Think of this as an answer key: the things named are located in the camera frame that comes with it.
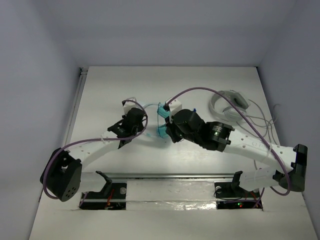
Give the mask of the teal cat-ear headphones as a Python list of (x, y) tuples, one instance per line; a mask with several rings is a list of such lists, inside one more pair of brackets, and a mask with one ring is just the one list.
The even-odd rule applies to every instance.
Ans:
[(146, 103), (143, 105), (144, 109), (149, 107), (156, 107), (156, 124), (148, 123), (145, 135), (148, 138), (161, 138), (166, 139), (169, 135), (166, 133), (166, 123), (165, 119), (169, 116), (169, 113), (165, 111), (164, 104), (158, 103)]

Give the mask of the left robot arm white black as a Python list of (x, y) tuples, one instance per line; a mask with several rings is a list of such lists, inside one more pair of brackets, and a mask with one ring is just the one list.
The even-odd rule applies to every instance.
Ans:
[(147, 119), (144, 110), (133, 107), (107, 129), (116, 137), (109, 138), (104, 133), (101, 137), (79, 140), (54, 150), (40, 177), (47, 196), (61, 202), (70, 200), (84, 186), (82, 170), (129, 144), (146, 129)]

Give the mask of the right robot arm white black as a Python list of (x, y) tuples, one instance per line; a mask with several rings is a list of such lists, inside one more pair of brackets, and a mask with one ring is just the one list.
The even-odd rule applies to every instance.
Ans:
[(308, 148), (303, 144), (286, 147), (268, 143), (247, 136), (231, 125), (205, 122), (189, 109), (166, 117), (165, 127), (173, 143), (187, 140), (209, 151), (242, 156), (267, 166), (251, 172), (236, 172), (230, 185), (235, 196), (275, 186), (293, 192), (305, 190)]

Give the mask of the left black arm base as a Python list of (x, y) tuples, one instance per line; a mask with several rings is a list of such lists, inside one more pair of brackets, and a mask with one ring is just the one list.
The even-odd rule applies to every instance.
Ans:
[(107, 193), (86, 192), (81, 194), (81, 210), (126, 210), (127, 183), (116, 182), (107, 187)]

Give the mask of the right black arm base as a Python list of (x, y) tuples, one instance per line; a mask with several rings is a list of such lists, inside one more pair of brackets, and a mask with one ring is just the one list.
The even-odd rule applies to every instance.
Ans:
[(215, 182), (213, 196), (218, 210), (263, 209), (259, 190), (233, 189), (231, 182)]

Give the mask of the aluminium side rail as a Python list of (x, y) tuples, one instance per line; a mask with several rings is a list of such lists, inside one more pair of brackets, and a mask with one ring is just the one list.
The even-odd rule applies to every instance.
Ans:
[(78, 82), (78, 87), (77, 87), (76, 96), (75, 96), (75, 104), (74, 104), (75, 108), (78, 108), (78, 106), (80, 104), (81, 97), (83, 94), (83, 89), (84, 89), (85, 82), (86, 82), (87, 75), (88, 75), (88, 71), (89, 71), (88, 66), (80, 68), (79, 82)]

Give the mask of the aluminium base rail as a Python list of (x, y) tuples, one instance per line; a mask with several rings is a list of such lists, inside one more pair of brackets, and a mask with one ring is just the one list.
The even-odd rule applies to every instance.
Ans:
[(115, 180), (220, 180), (231, 181), (233, 173), (120, 173), (104, 172), (104, 174)]

